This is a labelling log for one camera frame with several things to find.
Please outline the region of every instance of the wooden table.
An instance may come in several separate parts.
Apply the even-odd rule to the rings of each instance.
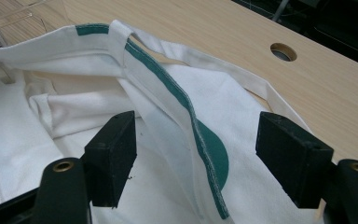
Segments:
[[[258,74],[335,149],[336,160],[358,160],[358,63],[228,0],[63,2],[75,24],[120,19]],[[297,58],[278,59],[274,43]]]

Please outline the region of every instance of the white fabric bag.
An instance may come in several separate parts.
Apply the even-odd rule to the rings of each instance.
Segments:
[[[129,39],[186,65],[158,63]],[[122,21],[63,27],[0,49],[0,203],[45,166],[80,157],[115,114],[135,110],[138,157],[118,209],[94,223],[314,223],[255,155],[260,111],[307,128],[266,80]]]

